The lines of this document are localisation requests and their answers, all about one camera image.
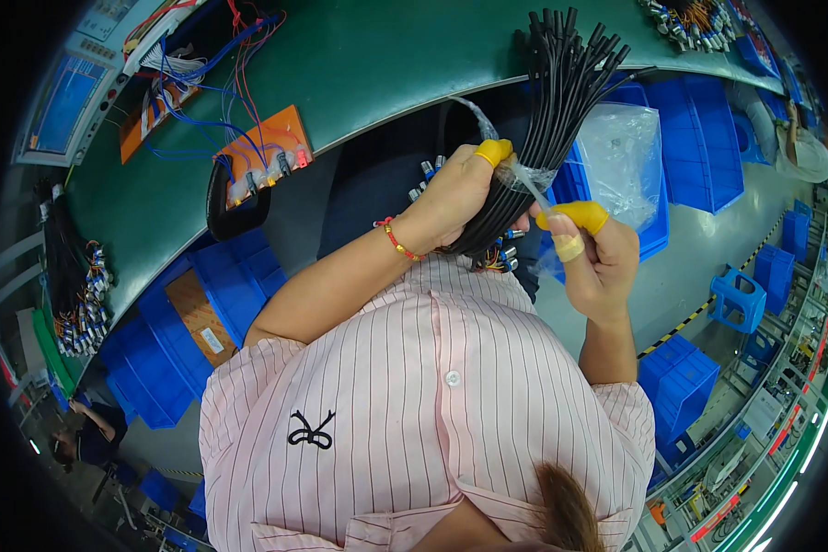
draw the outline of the metal rack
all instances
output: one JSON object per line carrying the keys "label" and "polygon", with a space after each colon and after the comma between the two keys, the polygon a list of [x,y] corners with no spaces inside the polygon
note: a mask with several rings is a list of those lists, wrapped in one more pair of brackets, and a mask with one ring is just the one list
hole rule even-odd
{"label": "metal rack", "polygon": [[[782,467],[787,468],[789,461],[798,454],[796,445],[807,433],[808,420],[816,414],[823,414],[828,404],[828,397],[822,393],[822,380],[826,376],[821,374],[820,378],[816,377],[819,375],[819,350],[822,345],[814,349],[810,349],[809,345],[828,342],[828,213],[814,213],[809,245],[811,258],[815,258],[813,268],[795,263],[795,276],[799,277],[793,282],[782,317],[766,313],[762,319],[762,332],[779,343],[780,347],[759,382],[752,387],[736,373],[744,356],[743,344],[738,348],[738,355],[722,371],[720,381],[739,394],[742,407],[677,469],[670,470],[664,459],[657,455],[657,463],[666,472],[667,478],[649,489],[647,499],[660,499],[666,504],[664,515],[667,527],[672,535],[677,536],[672,538],[661,532],[651,516],[646,515],[631,539],[631,549],[650,552],[710,551],[720,548],[734,535],[741,536],[743,525],[751,523],[742,523],[747,517],[740,500],[742,490],[748,488],[751,478],[762,466],[770,470],[773,480],[760,491],[759,501],[768,494],[767,491],[775,489],[778,483],[774,481],[784,474]],[[761,390],[770,392],[782,404],[781,412],[776,415],[776,430],[770,436],[752,434],[742,439],[736,434],[736,429]],[[804,420],[797,436],[791,432],[796,420]],[[786,443],[784,449],[780,447],[783,441]],[[716,489],[709,491],[704,481],[709,466],[722,459],[720,456],[725,451],[729,454],[739,448],[743,452],[735,468]],[[707,539],[731,512],[734,515],[726,523],[728,527],[730,522],[735,525],[726,533],[726,538],[720,542]]]}

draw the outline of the monitor screen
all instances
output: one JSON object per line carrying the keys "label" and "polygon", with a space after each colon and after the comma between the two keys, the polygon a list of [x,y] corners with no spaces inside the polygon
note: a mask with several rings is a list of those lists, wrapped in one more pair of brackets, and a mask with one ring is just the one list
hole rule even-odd
{"label": "monitor screen", "polygon": [[40,99],[27,151],[65,155],[77,127],[83,124],[86,107],[108,72],[105,65],[65,52]]}

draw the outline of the wire harness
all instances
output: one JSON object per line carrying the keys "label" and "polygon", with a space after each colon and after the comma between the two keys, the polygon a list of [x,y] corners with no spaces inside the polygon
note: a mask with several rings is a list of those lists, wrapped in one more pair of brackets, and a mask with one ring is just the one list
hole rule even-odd
{"label": "wire harness", "polygon": [[102,301],[114,280],[96,241],[85,241],[70,218],[61,184],[34,186],[46,245],[46,289],[56,345],[68,357],[94,355],[107,337],[110,316]]}
{"label": "wire harness", "polygon": [[[562,166],[573,146],[585,116],[619,86],[655,67],[617,72],[629,55],[629,46],[614,50],[620,42],[617,34],[604,35],[598,23],[589,39],[576,31],[576,9],[568,8],[567,17],[560,11],[543,9],[543,20],[531,11],[530,36],[515,32],[516,47],[528,67],[531,113],[523,147],[511,163],[520,163],[528,174],[551,184],[554,173]],[[481,258],[485,251],[533,203],[534,196],[516,178],[497,178],[508,166],[501,164],[494,173],[485,205],[466,225],[463,234],[444,253]]]}

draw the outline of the black handle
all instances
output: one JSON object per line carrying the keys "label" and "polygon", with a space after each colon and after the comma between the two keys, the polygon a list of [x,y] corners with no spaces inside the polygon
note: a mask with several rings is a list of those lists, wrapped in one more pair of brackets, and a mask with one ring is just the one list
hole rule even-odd
{"label": "black handle", "polygon": [[253,230],[266,220],[270,212],[270,195],[272,188],[267,186],[258,191],[254,207],[227,210],[227,181],[233,170],[233,158],[219,155],[224,162],[215,160],[212,174],[208,180],[206,197],[206,223],[212,236],[218,241],[227,241],[232,237]]}

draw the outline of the red string bracelet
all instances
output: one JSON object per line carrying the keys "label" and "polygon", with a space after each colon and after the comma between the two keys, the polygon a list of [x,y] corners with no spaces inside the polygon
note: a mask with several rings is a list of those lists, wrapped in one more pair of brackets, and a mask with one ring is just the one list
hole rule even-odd
{"label": "red string bracelet", "polygon": [[382,222],[377,221],[375,224],[377,226],[383,226],[383,229],[386,231],[386,236],[389,237],[389,241],[393,242],[393,247],[396,248],[396,251],[403,254],[404,256],[408,257],[411,260],[423,260],[426,259],[426,255],[415,255],[414,253],[408,251],[405,246],[400,244],[396,241],[396,236],[393,236],[393,229],[389,226],[389,221],[393,220],[392,216],[387,216]]}

